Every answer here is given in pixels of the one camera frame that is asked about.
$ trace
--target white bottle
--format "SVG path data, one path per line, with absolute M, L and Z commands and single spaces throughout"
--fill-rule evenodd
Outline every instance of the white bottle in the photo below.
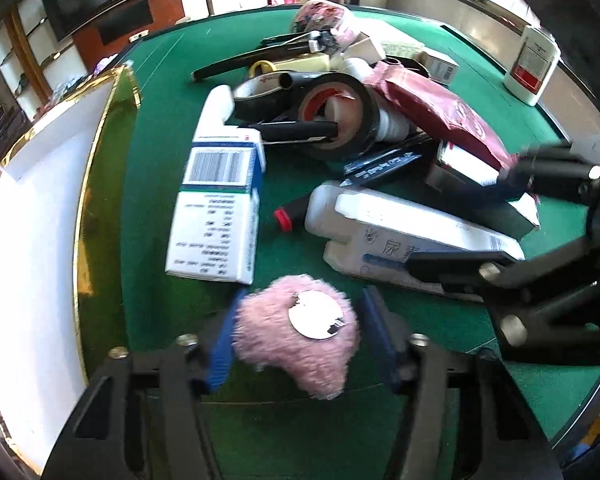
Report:
M 527 25 L 522 47 L 504 76 L 504 86 L 529 106 L 535 106 L 560 60 L 560 48 L 544 28 Z

